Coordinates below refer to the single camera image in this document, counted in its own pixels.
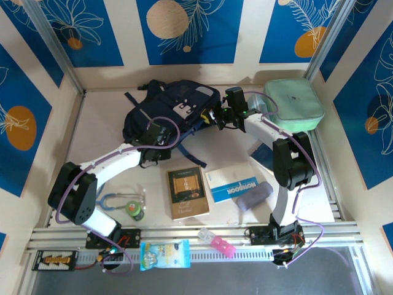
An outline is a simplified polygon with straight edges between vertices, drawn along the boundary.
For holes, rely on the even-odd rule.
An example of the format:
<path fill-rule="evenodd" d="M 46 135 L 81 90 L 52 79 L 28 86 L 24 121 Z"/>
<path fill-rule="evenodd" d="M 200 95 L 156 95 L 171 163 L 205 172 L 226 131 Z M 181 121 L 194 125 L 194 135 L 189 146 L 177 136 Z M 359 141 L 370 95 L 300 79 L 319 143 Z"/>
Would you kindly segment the black controller board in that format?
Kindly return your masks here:
<path fill-rule="evenodd" d="M 300 250 L 301 248 L 299 246 L 273 250 L 273 264 L 275 264 L 277 268 L 288 268 L 287 265 L 296 260 L 296 257 L 300 254 Z"/>

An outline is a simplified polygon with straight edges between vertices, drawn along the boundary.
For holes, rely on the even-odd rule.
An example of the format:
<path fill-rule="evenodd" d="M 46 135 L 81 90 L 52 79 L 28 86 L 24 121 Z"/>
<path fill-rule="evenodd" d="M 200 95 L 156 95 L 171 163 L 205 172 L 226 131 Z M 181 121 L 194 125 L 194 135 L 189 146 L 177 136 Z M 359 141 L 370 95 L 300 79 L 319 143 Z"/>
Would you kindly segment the blue stethoscope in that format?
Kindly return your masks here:
<path fill-rule="evenodd" d="M 146 189 L 143 189 L 141 193 L 108 193 L 102 195 L 105 184 L 102 184 L 96 193 L 96 204 L 101 207 L 104 211 L 114 211 L 125 209 L 126 205 L 121 206 L 109 206 L 108 201 L 110 199 L 125 199 L 129 201 L 137 201 L 140 207 L 146 209 Z"/>

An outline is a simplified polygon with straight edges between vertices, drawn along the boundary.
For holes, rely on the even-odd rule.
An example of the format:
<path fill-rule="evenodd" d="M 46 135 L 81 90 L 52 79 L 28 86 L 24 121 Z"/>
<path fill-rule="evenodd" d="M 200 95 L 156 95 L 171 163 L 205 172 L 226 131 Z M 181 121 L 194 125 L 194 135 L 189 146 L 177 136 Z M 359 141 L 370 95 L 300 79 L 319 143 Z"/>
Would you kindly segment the blue wet wipes packet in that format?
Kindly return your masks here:
<path fill-rule="evenodd" d="M 150 269 L 191 268 L 189 240 L 163 243 L 141 243 L 140 271 Z"/>

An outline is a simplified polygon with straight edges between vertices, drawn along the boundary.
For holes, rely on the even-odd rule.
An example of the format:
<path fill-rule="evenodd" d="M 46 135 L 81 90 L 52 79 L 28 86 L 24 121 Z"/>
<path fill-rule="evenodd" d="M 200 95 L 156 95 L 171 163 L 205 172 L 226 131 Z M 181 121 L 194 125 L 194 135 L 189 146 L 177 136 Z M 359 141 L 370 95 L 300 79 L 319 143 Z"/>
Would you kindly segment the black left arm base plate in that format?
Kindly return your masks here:
<path fill-rule="evenodd" d="M 138 228 L 133 229 L 120 229 L 116 230 L 109 238 L 122 248 L 138 249 L 141 242 L 141 230 Z M 112 246 L 111 243 L 98 237 L 93 233 L 89 233 L 86 238 L 86 249 L 104 249 Z"/>

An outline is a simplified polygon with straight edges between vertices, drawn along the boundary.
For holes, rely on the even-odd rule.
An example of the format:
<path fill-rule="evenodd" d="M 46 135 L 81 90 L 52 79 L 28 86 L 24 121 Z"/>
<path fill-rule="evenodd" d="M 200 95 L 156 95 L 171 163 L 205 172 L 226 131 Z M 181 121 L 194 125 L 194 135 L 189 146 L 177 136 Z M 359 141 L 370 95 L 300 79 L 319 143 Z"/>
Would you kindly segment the pink pill box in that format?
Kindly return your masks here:
<path fill-rule="evenodd" d="M 233 245 L 229 244 L 229 242 L 227 242 L 226 240 L 224 240 L 220 236 L 215 236 L 212 239 L 210 245 L 214 249 L 219 251 L 221 254 L 223 254 L 225 257 L 230 258 L 230 259 L 236 253 L 236 248 Z"/>

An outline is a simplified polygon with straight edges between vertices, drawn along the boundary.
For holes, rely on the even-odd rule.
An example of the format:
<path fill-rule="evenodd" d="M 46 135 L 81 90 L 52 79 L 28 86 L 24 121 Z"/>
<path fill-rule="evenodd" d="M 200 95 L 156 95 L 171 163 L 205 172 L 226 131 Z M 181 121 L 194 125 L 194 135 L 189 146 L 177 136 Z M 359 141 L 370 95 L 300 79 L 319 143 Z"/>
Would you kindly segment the navy blue backpack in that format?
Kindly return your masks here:
<path fill-rule="evenodd" d="M 141 144 L 141 138 L 151 123 L 166 127 L 169 131 L 168 144 L 171 144 L 180 131 L 180 137 L 171 150 L 177 148 L 191 162 L 203 168 L 206 163 L 191 155 L 181 142 L 189 135 L 207 127 L 201 118 L 204 109 L 213 108 L 220 103 L 220 92 L 207 85 L 189 80 L 164 83 L 151 80 L 138 87 L 145 90 L 146 97 L 141 102 L 126 92 L 125 96 L 134 108 L 126 115 L 122 135 L 124 142 Z"/>

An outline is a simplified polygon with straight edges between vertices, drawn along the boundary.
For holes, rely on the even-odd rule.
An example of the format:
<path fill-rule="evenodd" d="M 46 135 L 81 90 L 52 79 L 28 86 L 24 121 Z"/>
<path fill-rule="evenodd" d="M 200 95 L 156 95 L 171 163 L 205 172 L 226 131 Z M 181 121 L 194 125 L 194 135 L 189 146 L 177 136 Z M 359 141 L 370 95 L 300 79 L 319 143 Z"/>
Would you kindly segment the dark blue book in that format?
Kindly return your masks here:
<path fill-rule="evenodd" d="M 270 173 L 273 172 L 273 151 L 266 144 L 261 144 L 252 152 L 251 158 L 266 168 Z"/>

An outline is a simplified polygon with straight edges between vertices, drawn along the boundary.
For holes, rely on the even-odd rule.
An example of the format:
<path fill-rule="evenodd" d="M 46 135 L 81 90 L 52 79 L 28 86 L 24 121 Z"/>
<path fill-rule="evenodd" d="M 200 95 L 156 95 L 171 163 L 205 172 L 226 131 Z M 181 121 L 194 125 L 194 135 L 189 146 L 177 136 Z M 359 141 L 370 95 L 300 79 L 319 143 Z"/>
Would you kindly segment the aluminium frame rail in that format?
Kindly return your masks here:
<path fill-rule="evenodd" d="M 362 246 L 364 240 L 355 222 L 324 223 L 324 234 L 316 246 Z M 237 248 L 250 248 L 251 240 L 245 236 L 247 225 L 209 226 L 208 229 Z M 208 244 L 198 238 L 201 226 L 141 227 L 143 242 L 174 242 L 187 239 L 191 249 L 206 250 Z M 85 250 L 87 231 L 80 227 L 49 227 L 33 230 L 26 246 L 27 253 L 37 250 Z"/>

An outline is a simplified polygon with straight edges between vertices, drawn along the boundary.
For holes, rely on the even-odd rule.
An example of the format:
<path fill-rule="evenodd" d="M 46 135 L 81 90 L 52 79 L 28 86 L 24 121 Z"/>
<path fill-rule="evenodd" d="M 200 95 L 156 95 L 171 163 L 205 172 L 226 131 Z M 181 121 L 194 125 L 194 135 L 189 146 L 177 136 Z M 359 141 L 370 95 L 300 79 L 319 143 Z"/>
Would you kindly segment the blue white notebook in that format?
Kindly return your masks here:
<path fill-rule="evenodd" d="M 215 203 L 239 197 L 259 184 L 248 163 L 216 169 L 205 175 Z"/>

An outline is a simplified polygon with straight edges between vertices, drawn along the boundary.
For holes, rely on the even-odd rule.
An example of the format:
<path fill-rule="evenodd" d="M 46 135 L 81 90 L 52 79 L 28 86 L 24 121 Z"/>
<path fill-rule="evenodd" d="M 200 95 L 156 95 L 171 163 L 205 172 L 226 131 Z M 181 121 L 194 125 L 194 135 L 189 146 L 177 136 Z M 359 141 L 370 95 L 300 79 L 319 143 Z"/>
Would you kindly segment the dark brown covered book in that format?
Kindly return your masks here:
<path fill-rule="evenodd" d="M 172 220 L 209 214 L 201 167 L 195 166 L 167 172 Z"/>

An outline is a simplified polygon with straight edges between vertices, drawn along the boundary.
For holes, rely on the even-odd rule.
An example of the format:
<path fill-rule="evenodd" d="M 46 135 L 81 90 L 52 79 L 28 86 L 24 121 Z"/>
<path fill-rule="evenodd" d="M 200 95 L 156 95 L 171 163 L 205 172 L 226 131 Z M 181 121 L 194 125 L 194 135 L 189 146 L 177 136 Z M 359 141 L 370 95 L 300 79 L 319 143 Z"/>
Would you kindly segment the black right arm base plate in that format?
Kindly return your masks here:
<path fill-rule="evenodd" d="M 285 227 L 252 226 L 248 228 L 251 245 L 300 245 L 305 244 L 303 228 L 299 224 Z"/>

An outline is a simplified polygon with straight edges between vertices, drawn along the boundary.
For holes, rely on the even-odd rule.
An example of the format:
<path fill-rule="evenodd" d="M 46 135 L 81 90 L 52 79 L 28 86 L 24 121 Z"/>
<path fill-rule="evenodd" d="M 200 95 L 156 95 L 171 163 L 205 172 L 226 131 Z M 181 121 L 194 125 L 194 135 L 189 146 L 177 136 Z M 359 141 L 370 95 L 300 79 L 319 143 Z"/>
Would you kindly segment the small green bottle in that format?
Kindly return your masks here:
<path fill-rule="evenodd" d="M 137 201 L 129 201 L 125 205 L 125 212 L 135 221 L 141 221 L 144 218 L 144 211 Z"/>

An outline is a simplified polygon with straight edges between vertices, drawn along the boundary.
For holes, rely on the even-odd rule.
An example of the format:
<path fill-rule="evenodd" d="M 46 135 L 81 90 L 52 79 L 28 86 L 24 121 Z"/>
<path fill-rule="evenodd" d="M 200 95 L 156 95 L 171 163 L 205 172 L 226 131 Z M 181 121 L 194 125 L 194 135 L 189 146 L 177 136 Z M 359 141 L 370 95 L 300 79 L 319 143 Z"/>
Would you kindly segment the aluminium corner post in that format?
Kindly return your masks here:
<path fill-rule="evenodd" d="M 338 2 L 338 7 L 305 71 L 303 76 L 305 79 L 312 82 L 315 75 L 319 72 L 322 62 L 335 42 L 355 2 L 356 0 L 340 0 Z"/>
<path fill-rule="evenodd" d="M 61 68 L 65 76 L 70 80 L 77 93 L 84 97 L 85 89 L 77 78 L 74 67 L 65 49 L 57 38 L 39 3 L 36 0 L 21 0 L 21 2 L 23 4 L 24 10 L 28 14 L 28 17 L 37 29 L 37 32 L 58 63 L 58 66 Z"/>

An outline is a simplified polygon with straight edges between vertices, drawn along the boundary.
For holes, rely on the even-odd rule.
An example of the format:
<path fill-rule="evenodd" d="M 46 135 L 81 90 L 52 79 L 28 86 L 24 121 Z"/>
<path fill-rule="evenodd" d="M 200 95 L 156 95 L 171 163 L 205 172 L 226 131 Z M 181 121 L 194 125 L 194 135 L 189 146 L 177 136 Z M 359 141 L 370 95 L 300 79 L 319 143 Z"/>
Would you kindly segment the black orange power board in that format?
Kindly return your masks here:
<path fill-rule="evenodd" d="M 73 271 L 76 266 L 78 251 L 38 250 L 34 258 L 32 271 Z"/>

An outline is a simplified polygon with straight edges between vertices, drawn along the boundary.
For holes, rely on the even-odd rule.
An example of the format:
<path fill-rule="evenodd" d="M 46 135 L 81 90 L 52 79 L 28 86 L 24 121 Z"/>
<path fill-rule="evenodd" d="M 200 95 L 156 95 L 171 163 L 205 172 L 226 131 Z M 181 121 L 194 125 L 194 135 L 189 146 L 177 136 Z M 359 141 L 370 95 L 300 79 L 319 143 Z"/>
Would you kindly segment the mint green square case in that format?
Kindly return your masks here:
<path fill-rule="evenodd" d="M 316 92 L 309 80 L 290 78 L 268 81 L 264 86 L 270 120 L 292 133 L 314 130 L 324 117 Z"/>

